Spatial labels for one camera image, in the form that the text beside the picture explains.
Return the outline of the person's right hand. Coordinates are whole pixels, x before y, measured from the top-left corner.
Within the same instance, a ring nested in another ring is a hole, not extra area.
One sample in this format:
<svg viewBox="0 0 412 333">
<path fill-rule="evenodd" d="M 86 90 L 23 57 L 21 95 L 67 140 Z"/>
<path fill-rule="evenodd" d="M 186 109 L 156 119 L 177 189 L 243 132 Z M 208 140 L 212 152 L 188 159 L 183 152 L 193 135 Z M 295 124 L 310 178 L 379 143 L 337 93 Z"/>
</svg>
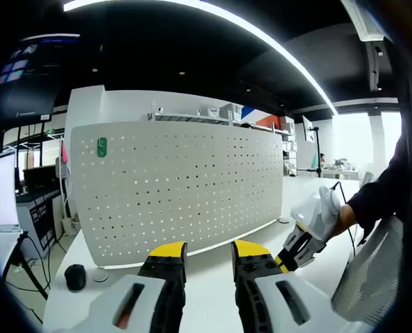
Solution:
<svg viewBox="0 0 412 333">
<path fill-rule="evenodd" d="M 336 224 L 332 229 L 332 233 L 330 234 L 329 238 L 331 239 L 340 235 L 356 223 L 357 219 L 352 207 L 348 204 L 342 205 L 336 220 Z"/>
</svg>

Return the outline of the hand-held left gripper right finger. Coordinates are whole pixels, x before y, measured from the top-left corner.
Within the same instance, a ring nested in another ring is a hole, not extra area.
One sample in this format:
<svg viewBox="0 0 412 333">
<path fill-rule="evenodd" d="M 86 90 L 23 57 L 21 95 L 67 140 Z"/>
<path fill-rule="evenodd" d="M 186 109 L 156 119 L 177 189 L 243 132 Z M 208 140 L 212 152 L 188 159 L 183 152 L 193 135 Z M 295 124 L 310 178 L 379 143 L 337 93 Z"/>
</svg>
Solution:
<svg viewBox="0 0 412 333">
<path fill-rule="evenodd" d="M 329 297 L 289 273 L 264 246 L 232 242 L 235 302 L 244 332 L 368 332 L 337 314 Z"/>
</svg>

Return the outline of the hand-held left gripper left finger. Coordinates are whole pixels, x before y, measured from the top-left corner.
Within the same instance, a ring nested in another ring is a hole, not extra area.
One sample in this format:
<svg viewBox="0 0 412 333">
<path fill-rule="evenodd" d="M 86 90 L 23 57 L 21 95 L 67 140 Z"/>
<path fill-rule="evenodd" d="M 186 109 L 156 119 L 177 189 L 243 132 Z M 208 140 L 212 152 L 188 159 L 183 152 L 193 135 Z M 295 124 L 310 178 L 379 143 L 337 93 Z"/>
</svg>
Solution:
<svg viewBox="0 0 412 333">
<path fill-rule="evenodd" d="M 186 304 L 187 243 L 150 251 L 138 274 L 125 275 L 92 301 L 70 332 L 178 332 Z"/>
</svg>

